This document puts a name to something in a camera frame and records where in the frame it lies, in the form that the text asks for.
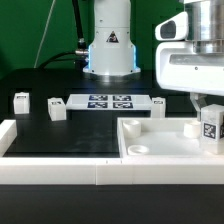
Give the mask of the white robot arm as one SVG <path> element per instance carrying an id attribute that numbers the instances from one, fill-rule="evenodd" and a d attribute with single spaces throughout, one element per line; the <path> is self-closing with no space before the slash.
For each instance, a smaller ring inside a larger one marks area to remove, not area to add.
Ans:
<path id="1" fill-rule="evenodd" d="M 163 89 L 190 94 L 196 109 L 204 94 L 224 96 L 224 0 L 179 0 L 184 10 L 160 23 L 155 37 L 156 80 Z M 133 76 L 130 0 L 94 0 L 95 37 L 83 72 L 105 82 Z"/>

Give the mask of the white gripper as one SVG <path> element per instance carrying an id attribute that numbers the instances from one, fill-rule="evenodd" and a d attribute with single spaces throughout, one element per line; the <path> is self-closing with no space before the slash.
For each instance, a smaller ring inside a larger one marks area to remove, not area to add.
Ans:
<path id="1" fill-rule="evenodd" d="M 155 28 L 156 80 L 163 89 L 195 92 L 190 100 L 200 121 L 206 94 L 224 96 L 224 0 L 182 4 Z"/>

